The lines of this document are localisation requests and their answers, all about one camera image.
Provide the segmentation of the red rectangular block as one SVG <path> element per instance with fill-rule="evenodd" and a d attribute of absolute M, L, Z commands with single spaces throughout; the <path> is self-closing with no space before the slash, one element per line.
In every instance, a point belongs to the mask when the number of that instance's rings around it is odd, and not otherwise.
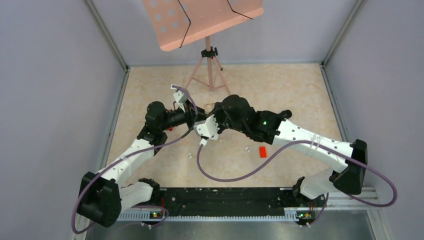
<path fill-rule="evenodd" d="M 259 147 L 259 156 L 262 159 L 266 159 L 267 158 L 268 154 L 267 154 L 267 149 L 266 149 L 265 146 L 260 146 Z"/>

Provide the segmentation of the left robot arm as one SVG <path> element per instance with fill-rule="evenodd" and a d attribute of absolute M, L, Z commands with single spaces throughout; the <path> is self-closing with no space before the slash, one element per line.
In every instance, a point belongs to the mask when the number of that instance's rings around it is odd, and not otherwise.
<path fill-rule="evenodd" d="M 180 140 L 167 141 L 166 131 L 187 125 L 186 137 L 194 124 L 208 117 L 204 109 L 189 100 L 174 110 L 168 110 L 160 101 L 147 106 L 145 124 L 130 147 L 115 161 L 97 173 L 87 172 L 82 180 L 79 196 L 72 212 L 73 227 L 76 216 L 81 215 L 103 227 L 110 227 L 119 215 L 141 203 L 154 207 L 160 202 L 159 184 L 142 178 L 124 186 L 130 176 L 146 161 L 153 158 L 163 147 Z"/>

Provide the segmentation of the pink music stand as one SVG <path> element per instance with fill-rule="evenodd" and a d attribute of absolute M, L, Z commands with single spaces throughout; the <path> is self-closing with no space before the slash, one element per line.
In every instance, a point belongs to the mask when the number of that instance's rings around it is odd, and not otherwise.
<path fill-rule="evenodd" d="M 203 60 L 207 60 L 208 82 L 203 85 L 211 91 L 224 88 L 228 83 L 218 59 L 218 51 L 211 44 L 211 36 L 261 16 L 261 0 L 144 0 L 143 6 L 150 19 L 160 49 L 170 52 L 198 40 L 205 41 L 205 49 L 189 76 L 185 87 L 195 77 Z"/>

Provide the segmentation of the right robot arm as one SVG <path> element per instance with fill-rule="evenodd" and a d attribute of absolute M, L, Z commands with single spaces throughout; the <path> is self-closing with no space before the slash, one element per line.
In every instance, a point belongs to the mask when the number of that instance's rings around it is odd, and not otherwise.
<path fill-rule="evenodd" d="M 340 191 L 359 195 L 362 192 L 366 170 L 358 163 L 368 163 L 365 141 L 338 141 L 319 135 L 291 122 L 290 110 L 256 111 L 244 97 L 236 94 L 208 104 L 206 111 L 216 120 L 218 134 L 234 130 L 255 142 L 291 148 L 328 166 L 319 173 L 298 179 L 293 187 L 293 200 L 297 205 L 307 206 L 326 193 Z"/>

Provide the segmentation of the beige charging case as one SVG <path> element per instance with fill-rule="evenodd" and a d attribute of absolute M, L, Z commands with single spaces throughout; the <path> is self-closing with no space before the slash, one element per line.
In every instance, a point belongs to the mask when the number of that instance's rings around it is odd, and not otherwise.
<path fill-rule="evenodd" d="M 215 103 L 207 103 L 204 105 L 204 112 L 206 114 L 211 113 L 215 108 Z"/>

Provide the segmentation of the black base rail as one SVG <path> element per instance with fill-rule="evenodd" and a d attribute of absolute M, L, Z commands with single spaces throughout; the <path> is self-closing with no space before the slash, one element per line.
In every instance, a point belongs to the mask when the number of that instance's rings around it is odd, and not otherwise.
<path fill-rule="evenodd" d="M 158 187 L 138 203 L 142 219 L 168 221 L 293 221 L 312 223 L 327 196 L 309 199 L 290 187 Z"/>

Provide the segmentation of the black marker orange cap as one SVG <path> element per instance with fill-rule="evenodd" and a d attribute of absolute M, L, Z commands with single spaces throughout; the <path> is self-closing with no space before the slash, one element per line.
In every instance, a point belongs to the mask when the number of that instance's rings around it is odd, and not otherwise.
<path fill-rule="evenodd" d="M 282 120 L 288 120 L 293 116 L 293 113 L 291 110 L 286 109 L 281 111 L 278 116 L 282 119 Z"/>

